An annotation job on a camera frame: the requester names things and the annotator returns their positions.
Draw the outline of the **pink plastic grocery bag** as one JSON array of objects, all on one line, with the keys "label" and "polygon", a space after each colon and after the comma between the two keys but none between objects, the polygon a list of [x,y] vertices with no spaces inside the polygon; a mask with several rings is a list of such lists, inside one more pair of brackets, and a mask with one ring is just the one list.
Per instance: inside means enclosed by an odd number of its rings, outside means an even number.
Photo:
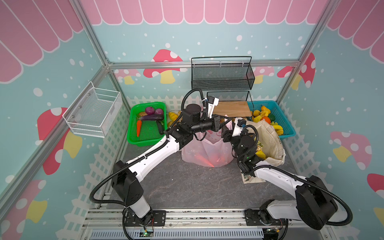
[{"label": "pink plastic grocery bag", "polygon": [[232,146],[224,143],[221,134],[218,132],[206,131],[197,132],[191,135],[191,141],[181,148],[182,160],[187,163],[203,167],[218,168],[229,164],[232,156]]}]

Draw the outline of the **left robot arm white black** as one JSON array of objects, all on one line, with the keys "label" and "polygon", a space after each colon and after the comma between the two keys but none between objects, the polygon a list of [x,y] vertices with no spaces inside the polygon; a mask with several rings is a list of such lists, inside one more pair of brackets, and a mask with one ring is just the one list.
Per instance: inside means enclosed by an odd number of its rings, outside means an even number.
[{"label": "left robot arm white black", "polygon": [[[89,199],[96,204],[117,204],[129,208],[140,219],[150,215],[152,209],[144,197],[141,181],[158,164],[167,157],[178,152],[189,144],[197,133],[207,131],[217,132],[224,127],[231,118],[215,115],[214,108],[219,99],[209,96],[202,98],[202,105],[185,105],[187,98],[194,92],[203,92],[201,89],[190,90],[182,100],[181,114],[173,124],[164,131],[163,138],[143,154],[126,163],[116,164],[116,170],[97,184],[90,193]],[[120,200],[98,200],[97,191],[111,181]]]}]

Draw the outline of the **yellow Lays chips bag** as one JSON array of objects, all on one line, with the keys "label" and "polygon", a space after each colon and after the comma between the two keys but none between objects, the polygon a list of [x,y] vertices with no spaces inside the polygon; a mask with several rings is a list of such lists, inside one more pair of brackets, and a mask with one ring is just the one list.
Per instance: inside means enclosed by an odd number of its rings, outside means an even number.
[{"label": "yellow Lays chips bag", "polygon": [[260,159],[263,159],[265,160],[267,158],[266,154],[262,151],[262,150],[257,150],[255,152],[255,155],[260,158]]}]

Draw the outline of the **yellow green corn snack bag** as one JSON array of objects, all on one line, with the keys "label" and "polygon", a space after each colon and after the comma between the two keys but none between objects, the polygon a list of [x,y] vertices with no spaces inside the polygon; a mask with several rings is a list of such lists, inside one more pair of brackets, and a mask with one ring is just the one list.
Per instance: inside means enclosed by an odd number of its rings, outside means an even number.
[{"label": "yellow green corn snack bag", "polygon": [[259,151],[262,151],[262,149],[263,149],[263,144],[260,142],[260,141],[258,141],[258,143],[257,143],[257,150],[256,150],[256,152],[259,152]]}]

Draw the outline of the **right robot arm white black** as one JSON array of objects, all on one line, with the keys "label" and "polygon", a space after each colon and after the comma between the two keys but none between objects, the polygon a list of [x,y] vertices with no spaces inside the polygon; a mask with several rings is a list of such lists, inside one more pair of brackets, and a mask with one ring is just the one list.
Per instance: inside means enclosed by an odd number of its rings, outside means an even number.
[{"label": "right robot arm white black", "polygon": [[222,138],[231,143],[242,174],[257,177],[279,187],[294,197],[292,201],[269,200],[260,207],[260,216],[304,222],[315,230],[325,225],[345,226],[352,222],[353,212],[340,197],[328,190],[317,176],[295,175],[264,161],[256,155],[259,131],[242,118],[221,120]]}]

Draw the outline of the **canvas tote bag leaf print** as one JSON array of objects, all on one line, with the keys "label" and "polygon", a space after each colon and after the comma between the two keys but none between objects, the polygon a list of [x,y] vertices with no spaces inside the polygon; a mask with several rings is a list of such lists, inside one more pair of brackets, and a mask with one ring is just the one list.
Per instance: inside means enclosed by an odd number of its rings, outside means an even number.
[{"label": "canvas tote bag leaf print", "polygon": [[275,128],[265,121],[258,123],[247,121],[247,125],[254,126],[259,134],[259,142],[262,145],[260,150],[264,155],[257,154],[257,156],[272,166],[278,167],[283,165],[286,152]]}]

